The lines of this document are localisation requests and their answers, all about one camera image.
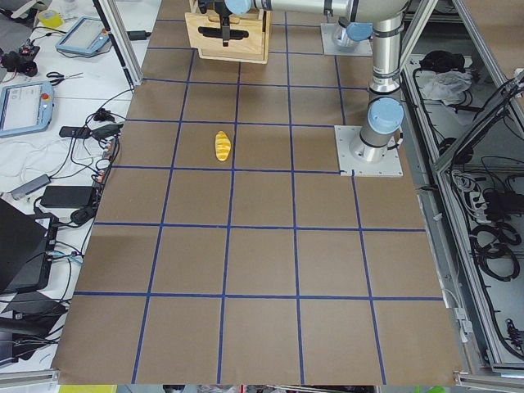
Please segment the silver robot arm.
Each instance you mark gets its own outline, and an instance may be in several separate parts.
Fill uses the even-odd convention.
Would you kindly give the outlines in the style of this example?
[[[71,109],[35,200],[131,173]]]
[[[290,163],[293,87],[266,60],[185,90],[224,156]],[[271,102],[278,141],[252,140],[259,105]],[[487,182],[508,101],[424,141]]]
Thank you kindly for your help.
[[[388,143],[399,129],[404,110],[392,94],[400,89],[400,49],[406,1],[214,1],[219,14],[220,38],[229,41],[231,15],[261,11],[294,11],[345,17],[350,24],[370,23],[373,27],[373,77],[364,126],[350,142],[352,156],[376,163],[388,151]]]
[[[340,17],[332,33],[332,41],[338,47],[351,47],[371,37],[373,24],[367,22],[350,22]]]

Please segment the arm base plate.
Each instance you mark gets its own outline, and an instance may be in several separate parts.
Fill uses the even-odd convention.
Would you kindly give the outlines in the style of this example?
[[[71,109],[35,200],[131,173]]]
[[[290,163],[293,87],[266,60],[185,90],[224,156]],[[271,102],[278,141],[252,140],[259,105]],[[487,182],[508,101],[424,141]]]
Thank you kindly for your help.
[[[373,52],[370,38],[373,34],[371,23],[349,23],[344,27],[338,23],[321,24],[323,54],[327,56],[364,56]]]
[[[385,147],[370,147],[360,138],[361,126],[336,125],[335,141],[340,176],[400,178],[403,170],[396,140]]]

